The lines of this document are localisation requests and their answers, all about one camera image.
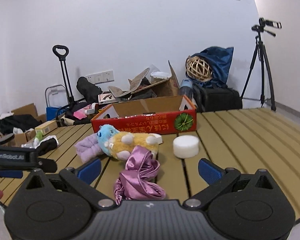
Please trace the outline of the red fruit cardboard box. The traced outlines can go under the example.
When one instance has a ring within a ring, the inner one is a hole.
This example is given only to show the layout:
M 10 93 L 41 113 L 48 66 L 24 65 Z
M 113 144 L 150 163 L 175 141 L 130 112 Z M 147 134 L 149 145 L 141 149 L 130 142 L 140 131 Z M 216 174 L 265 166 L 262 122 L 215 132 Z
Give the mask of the red fruit cardboard box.
M 197 113 L 187 96 L 164 96 L 108 105 L 91 120 L 94 132 L 105 124 L 123 132 L 177 134 L 197 129 Z

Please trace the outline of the pink satin cloth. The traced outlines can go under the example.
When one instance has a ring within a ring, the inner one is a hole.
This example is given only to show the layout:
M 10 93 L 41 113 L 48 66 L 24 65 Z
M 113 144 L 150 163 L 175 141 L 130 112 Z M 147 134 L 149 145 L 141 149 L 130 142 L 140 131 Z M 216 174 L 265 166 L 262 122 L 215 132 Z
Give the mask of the pink satin cloth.
M 160 163 L 153 158 L 151 151 L 142 146 L 135 146 L 125 168 L 115 181 L 115 203 L 120 205 L 123 200 L 165 199 L 165 190 L 153 182 L 159 170 Z

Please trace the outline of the white paper packet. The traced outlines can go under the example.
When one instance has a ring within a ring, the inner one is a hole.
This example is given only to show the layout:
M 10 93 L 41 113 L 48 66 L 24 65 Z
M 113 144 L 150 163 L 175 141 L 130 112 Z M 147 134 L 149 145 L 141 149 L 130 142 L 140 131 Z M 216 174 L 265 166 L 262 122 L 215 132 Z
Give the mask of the white paper packet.
M 35 137 L 32 141 L 29 141 L 25 144 L 22 144 L 21 147 L 22 148 L 37 148 L 39 147 L 43 142 L 50 142 L 51 140 L 53 140 L 57 146 L 59 145 L 58 139 L 55 135 L 48 135 L 47 137 L 39 140 L 37 137 Z

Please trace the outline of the blue velvet bag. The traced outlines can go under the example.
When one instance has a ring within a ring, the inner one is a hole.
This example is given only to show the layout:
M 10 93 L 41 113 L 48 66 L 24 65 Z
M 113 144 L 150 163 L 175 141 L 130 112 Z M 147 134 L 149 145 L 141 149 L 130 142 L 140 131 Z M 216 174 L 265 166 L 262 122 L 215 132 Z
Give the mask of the blue velvet bag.
M 228 86 L 226 83 L 233 54 L 234 47 L 222 48 L 216 46 L 206 48 L 200 53 L 193 54 L 192 56 L 198 56 L 199 58 L 204 59 L 212 68 L 212 79 L 203 82 L 192 78 L 192 81 L 205 88 L 227 88 Z

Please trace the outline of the black sock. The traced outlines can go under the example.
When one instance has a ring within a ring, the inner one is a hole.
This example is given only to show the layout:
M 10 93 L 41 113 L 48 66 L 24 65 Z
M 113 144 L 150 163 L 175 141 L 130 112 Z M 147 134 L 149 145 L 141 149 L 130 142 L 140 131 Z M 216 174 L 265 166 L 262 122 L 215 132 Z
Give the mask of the black sock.
M 51 138 L 42 142 L 37 148 L 36 153 L 38 156 L 47 154 L 50 151 L 55 150 L 58 147 L 58 141 L 55 138 Z

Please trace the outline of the yellow blue plush toy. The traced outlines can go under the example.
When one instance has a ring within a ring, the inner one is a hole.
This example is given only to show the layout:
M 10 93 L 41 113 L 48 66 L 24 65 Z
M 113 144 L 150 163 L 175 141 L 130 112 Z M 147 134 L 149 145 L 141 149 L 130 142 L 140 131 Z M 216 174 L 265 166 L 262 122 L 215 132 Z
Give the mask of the yellow blue plush toy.
M 120 132 L 114 126 L 105 124 L 96 133 L 101 150 L 117 160 L 126 161 L 135 146 L 142 146 L 156 158 L 159 145 L 163 143 L 162 136 L 153 133 Z

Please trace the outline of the black bag on floor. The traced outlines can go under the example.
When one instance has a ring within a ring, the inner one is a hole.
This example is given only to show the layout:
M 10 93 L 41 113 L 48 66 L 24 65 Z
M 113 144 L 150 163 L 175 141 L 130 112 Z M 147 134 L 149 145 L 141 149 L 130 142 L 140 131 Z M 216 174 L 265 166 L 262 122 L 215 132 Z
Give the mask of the black bag on floor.
M 83 76 L 77 80 L 76 88 L 89 104 L 98 103 L 98 96 L 103 92 L 100 87 L 92 84 Z

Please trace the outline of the lavender fluffy headband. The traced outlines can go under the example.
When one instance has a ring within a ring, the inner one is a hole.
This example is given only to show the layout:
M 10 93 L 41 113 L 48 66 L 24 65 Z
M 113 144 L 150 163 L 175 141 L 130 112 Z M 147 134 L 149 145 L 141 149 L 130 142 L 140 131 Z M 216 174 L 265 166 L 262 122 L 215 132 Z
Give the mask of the lavender fluffy headband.
M 105 154 L 98 143 L 98 136 L 96 133 L 91 134 L 83 140 L 75 144 L 77 155 L 80 157 L 82 163 L 87 163 L 91 159 Z

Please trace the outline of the small yellow box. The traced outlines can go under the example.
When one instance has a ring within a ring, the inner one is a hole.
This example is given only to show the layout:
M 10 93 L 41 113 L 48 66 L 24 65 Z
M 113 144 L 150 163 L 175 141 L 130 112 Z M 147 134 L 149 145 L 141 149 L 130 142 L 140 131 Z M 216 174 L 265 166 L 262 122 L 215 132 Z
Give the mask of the small yellow box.
M 37 126 L 35 128 L 36 133 L 42 133 L 42 135 L 47 135 L 50 132 L 54 131 L 58 128 L 58 124 L 56 120 L 46 121 L 45 123 Z

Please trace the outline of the black suitcase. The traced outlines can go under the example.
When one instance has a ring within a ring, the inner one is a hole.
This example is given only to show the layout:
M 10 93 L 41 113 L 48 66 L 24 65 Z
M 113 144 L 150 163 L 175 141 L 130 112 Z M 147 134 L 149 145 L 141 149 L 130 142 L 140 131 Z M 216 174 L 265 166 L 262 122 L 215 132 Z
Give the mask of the black suitcase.
M 243 107 L 238 91 L 231 88 L 204 88 L 194 83 L 193 98 L 199 113 L 228 111 Z

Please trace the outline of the cardboard box with clothes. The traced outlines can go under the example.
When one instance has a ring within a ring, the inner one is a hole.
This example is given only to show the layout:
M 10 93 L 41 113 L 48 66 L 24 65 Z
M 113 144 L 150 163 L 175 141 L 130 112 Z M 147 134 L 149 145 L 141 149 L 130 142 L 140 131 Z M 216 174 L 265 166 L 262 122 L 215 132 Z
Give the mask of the cardboard box with clothes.
M 38 114 L 34 103 L 16 108 L 0 116 L 0 139 L 21 146 L 36 136 L 35 128 L 46 122 L 46 114 Z

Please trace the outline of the open brown cardboard box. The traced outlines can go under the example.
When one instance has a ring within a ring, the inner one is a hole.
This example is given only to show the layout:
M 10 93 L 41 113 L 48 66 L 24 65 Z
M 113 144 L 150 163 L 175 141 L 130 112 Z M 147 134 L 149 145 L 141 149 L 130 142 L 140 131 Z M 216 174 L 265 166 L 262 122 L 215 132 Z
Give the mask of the open brown cardboard box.
M 179 93 L 179 82 L 170 61 L 168 65 L 168 73 L 155 71 L 154 67 L 146 68 L 129 80 L 130 87 L 127 91 L 115 86 L 109 86 L 108 90 L 120 101 L 176 96 Z

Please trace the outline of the white wall outlet strip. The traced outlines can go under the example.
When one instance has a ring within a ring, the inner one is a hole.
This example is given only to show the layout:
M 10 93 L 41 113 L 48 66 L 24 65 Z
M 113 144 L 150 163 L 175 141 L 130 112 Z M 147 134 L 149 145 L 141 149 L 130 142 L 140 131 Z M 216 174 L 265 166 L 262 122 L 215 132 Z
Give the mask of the white wall outlet strip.
M 90 74 L 85 76 L 90 83 L 99 84 L 114 81 L 114 72 L 107 70 L 100 73 Z

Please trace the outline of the blue water bottle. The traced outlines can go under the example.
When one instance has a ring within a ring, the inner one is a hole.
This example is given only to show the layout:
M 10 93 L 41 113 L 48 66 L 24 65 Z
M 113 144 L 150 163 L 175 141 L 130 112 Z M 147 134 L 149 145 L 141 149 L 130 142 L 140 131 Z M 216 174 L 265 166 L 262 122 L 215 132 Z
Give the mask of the blue water bottle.
M 178 95 L 187 96 L 190 100 L 193 98 L 193 85 L 192 81 L 189 78 L 183 79 L 181 82 Z

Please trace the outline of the woven rattan ball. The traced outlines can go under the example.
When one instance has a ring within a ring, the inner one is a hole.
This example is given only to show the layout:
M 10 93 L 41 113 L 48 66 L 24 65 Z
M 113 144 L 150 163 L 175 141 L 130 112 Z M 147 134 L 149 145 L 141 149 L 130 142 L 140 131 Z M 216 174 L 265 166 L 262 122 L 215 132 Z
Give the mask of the woven rattan ball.
M 186 75 L 200 82 L 212 79 L 212 68 L 201 57 L 189 56 L 185 62 Z

